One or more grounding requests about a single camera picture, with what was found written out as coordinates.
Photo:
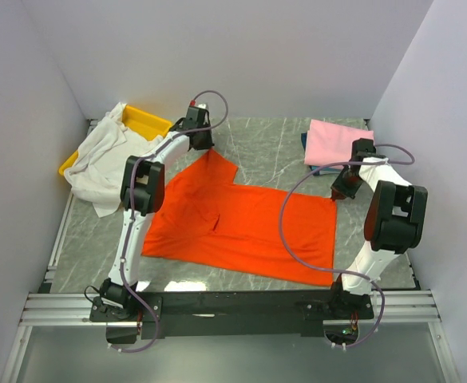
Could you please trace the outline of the orange t shirt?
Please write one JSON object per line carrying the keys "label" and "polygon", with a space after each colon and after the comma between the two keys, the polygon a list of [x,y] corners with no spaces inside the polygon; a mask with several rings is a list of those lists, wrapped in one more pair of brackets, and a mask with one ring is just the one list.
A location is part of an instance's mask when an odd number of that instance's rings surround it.
{"label": "orange t shirt", "polygon": [[237,166],[210,150],[165,188],[141,254],[329,286],[337,208],[331,199],[235,184]]}

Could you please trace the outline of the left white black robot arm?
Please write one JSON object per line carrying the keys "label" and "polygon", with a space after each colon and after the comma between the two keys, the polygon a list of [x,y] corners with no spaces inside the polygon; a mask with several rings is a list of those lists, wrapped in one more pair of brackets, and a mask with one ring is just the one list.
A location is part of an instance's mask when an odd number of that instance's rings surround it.
{"label": "left white black robot arm", "polygon": [[126,321],[142,312],[142,304],[133,297],[133,292],[139,282],[144,237],[164,202],[166,168],[190,150],[210,149],[212,146],[208,106],[193,101],[186,116],[170,128],[154,149],[126,160],[121,185],[124,214],[120,242],[91,314],[113,321]]}

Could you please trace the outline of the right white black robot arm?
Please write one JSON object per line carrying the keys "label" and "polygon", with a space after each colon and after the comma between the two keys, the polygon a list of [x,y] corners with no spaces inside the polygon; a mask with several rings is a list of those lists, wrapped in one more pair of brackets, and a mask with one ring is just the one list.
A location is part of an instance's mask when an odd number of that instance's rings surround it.
{"label": "right white black robot arm", "polygon": [[373,192],[363,229],[365,242],[331,287],[328,309],[336,318],[367,308],[371,283],[395,258],[420,243],[424,227],[427,189],[402,178],[369,139],[352,143],[350,163],[333,182],[331,199],[353,199],[362,184]]}

